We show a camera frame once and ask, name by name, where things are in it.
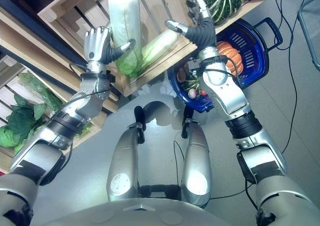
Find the robot right five-finger hand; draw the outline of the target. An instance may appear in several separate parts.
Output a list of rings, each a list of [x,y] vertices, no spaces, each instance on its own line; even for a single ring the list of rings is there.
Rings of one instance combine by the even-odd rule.
[[[196,58],[197,53],[206,48],[216,47],[217,39],[214,21],[204,0],[186,0],[186,5],[190,8],[188,16],[196,24],[195,27],[188,27],[174,20],[166,20],[165,25],[197,46],[196,50],[186,56],[189,59]]]

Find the robot left five-finger hand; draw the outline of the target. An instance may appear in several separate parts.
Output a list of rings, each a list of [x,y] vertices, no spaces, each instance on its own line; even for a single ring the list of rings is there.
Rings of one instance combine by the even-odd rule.
[[[128,54],[136,45],[134,39],[128,40],[121,46],[112,47],[112,29],[97,27],[87,31],[84,36],[84,57],[87,69],[94,73],[106,70],[105,66]]]

